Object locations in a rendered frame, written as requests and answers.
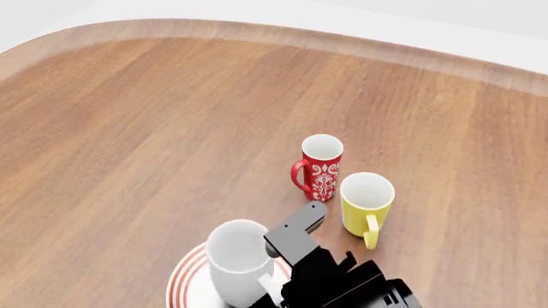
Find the red mug with white pattern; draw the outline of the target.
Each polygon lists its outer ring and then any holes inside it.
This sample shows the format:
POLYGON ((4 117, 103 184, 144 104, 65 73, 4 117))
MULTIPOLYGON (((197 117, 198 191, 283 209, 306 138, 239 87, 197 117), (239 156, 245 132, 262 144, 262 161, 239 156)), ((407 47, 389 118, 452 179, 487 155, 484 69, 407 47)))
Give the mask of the red mug with white pattern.
POLYGON ((327 134, 316 134, 301 143, 302 159, 291 168, 294 184, 312 201, 328 202, 336 194, 343 143, 327 134))

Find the yellow mug with white inside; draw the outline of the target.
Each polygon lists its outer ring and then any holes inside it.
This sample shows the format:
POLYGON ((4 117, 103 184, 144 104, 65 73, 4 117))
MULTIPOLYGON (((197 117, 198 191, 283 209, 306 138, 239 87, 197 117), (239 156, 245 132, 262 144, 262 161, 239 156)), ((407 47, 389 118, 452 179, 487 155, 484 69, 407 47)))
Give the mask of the yellow mug with white inside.
POLYGON ((360 172, 343 179, 339 192, 343 226, 363 238, 368 250, 375 249, 395 199, 395 188, 381 175, 360 172))

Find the white plate with red rings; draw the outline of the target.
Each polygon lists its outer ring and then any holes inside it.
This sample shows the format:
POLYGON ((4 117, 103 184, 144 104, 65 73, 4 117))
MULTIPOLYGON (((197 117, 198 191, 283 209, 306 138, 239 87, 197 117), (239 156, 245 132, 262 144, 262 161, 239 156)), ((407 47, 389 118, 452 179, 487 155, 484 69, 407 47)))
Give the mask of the white plate with red rings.
POLYGON ((173 269, 166 287, 166 308, 254 308, 268 293, 258 278, 273 284, 290 280, 291 267, 282 258, 259 254, 259 266, 246 266, 219 252, 220 242, 202 243, 189 251, 173 269))

